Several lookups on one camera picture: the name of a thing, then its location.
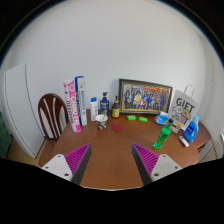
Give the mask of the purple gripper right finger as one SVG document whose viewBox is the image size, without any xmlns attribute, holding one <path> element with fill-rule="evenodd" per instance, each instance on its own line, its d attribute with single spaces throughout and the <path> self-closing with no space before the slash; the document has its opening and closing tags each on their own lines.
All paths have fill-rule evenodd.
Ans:
<svg viewBox="0 0 224 224">
<path fill-rule="evenodd" d="M 132 144 L 132 155 L 143 185 L 181 170 L 181 167 L 167 154 L 158 155 L 138 144 Z"/>
</svg>

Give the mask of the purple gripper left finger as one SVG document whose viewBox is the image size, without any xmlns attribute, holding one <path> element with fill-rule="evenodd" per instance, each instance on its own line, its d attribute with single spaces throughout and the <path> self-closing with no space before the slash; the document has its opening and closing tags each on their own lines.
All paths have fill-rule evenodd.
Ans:
<svg viewBox="0 0 224 224">
<path fill-rule="evenodd" d="M 79 185 L 91 153 L 91 144 L 88 143 L 66 155 L 57 154 L 42 169 Z"/>
</svg>

